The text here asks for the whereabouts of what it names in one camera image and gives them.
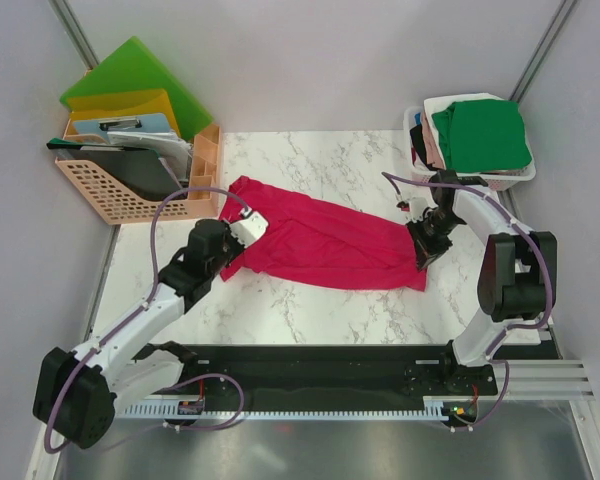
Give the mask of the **pink red t shirt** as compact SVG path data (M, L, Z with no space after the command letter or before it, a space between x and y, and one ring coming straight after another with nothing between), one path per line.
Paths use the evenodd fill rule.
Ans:
M265 234L221 272L240 269L339 290L424 291L407 228L390 220L313 199L241 176L229 191L268 222Z

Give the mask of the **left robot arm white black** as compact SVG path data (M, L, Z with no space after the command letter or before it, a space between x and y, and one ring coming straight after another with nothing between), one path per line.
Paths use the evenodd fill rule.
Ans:
M203 219L190 231L186 246L154 270L151 289L125 317L89 342L70 351L59 347L43 359L32 412L52 432L82 449L95 445L117 413L168 385L188 393L199 369L180 359L174 344L158 347L143 359L137 354L159 332L183 317L211 290L213 280L254 241L260 227L247 220L229 223Z

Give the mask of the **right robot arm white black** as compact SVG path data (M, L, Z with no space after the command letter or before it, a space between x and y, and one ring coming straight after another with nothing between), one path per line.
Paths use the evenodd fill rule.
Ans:
M519 222L479 176L439 171L428 182L434 203L402 200L418 270L427 269L452 246L451 232L467 226L485 247L477 281L479 308L465 330L445 348L438 381L447 392L463 392L512 330L547 324L555 304L557 239Z

